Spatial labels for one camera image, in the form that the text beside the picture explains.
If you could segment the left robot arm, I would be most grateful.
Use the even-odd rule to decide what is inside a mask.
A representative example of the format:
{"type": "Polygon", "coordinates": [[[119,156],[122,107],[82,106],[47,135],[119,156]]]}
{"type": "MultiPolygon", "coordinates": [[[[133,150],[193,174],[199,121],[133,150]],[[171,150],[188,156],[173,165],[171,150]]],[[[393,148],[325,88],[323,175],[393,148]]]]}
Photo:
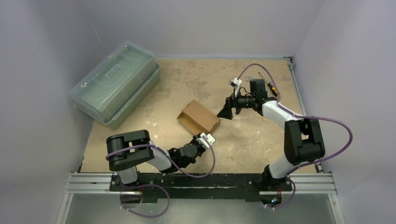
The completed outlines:
{"type": "Polygon", "coordinates": [[[160,149],[151,140],[148,130],[139,130],[112,135],[106,139],[110,171],[117,173],[121,185],[128,191],[139,186],[137,165],[148,163],[161,173],[173,173],[190,164],[207,150],[213,150],[215,138],[209,133],[200,133],[179,148],[160,149]]]}

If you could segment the yellow black screwdriver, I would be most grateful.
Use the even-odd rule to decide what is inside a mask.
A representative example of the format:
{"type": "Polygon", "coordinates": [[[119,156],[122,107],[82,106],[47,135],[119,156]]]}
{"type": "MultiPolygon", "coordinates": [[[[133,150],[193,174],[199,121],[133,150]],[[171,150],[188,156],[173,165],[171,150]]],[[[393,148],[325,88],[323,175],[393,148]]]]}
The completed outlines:
{"type": "Polygon", "coordinates": [[[274,97],[278,97],[278,92],[277,92],[277,89],[275,88],[275,86],[273,85],[273,82],[265,79],[264,75],[262,73],[258,72],[258,74],[264,80],[266,85],[270,88],[270,91],[272,92],[273,96],[274,97]]]}

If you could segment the brown cardboard box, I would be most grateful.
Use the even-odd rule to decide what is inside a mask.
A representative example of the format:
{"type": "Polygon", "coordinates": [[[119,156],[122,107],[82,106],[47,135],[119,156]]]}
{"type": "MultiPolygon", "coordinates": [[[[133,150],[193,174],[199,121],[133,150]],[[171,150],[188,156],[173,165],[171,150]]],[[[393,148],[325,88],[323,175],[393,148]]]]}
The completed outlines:
{"type": "Polygon", "coordinates": [[[181,111],[177,120],[193,135],[213,133],[221,123],[220,118],[196,100],[181,111]]]}

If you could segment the clear plastic storage box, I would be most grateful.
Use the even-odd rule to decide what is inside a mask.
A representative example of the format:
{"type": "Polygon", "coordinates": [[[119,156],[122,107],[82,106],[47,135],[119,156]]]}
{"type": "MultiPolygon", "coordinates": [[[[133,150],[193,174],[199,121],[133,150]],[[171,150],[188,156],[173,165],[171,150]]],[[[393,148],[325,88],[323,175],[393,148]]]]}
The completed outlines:
{"type": "Polygon", "coordinates": [[[76,107],[103,125],[118,129],[160,80],[155,54],[124,42],[69,92],[76,107]]]}

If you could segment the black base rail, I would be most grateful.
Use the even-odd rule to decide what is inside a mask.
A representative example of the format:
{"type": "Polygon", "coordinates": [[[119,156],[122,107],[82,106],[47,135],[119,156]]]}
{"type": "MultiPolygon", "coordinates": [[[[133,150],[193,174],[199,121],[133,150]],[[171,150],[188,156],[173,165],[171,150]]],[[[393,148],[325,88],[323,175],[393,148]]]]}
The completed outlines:
{"type": "Polygon", "coordinates": [[[214,173],[204,178],[192,178],[181,173],[138,173],[136,185],[121,184],[117,174],[111,177],[110,191],[142,194],[144,203],[158,199],[224,199],[280,204],[283,193],[291,193],[293,187],[287,179],[280,184],[259,188],[256,182],[262,173],[214,173]]]}

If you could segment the aluminium frame rail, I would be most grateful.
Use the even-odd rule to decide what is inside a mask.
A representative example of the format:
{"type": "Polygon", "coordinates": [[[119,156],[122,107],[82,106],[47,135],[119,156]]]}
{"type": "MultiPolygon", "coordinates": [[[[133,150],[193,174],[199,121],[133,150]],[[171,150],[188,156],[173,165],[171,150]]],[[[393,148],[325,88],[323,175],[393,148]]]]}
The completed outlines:
{"type": "Polygon", "coordinates": [[[143,224],[148,219],[120,207],[120,196],[135,192],[110,191],[110,173],[72,173],[66,183],[57,224],[143,224]]]}

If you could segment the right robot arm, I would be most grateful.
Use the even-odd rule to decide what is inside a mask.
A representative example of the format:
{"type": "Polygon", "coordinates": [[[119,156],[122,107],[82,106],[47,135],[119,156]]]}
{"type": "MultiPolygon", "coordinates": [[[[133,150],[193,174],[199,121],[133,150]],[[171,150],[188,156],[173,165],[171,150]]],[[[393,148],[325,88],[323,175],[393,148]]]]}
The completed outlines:
{"type": "Polygon", "coordinates": [[[268,96],[263,79],[250,80],[250,93],[245,95],[240,92],[240,79],[232,78],[229,83],[234,92],[226,98],[218,118],[232,120],[233,115],[238,115],[242,109],[253,109],[284,130],[284,153],[264,168],[261,180],[256,182],[257,187],[273,190],[285,181],[293,168],[324,157],[325,146],[317,119],[302,118],[299,114],[287,112],[275,97],[268,96]]]}

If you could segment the silver wrench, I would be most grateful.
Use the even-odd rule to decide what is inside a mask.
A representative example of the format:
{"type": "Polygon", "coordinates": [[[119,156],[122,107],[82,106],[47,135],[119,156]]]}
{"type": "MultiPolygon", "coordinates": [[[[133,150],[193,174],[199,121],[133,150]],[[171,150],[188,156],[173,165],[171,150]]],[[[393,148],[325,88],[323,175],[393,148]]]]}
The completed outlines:
{"type": "Polygon", "coordinates": [[[258,81],[258,79],[252,78],[252,77],[250,77],[250,76],[246,77],[245,80],[248,81],[248,82],[255,82],[255,81],[258,81]]]}

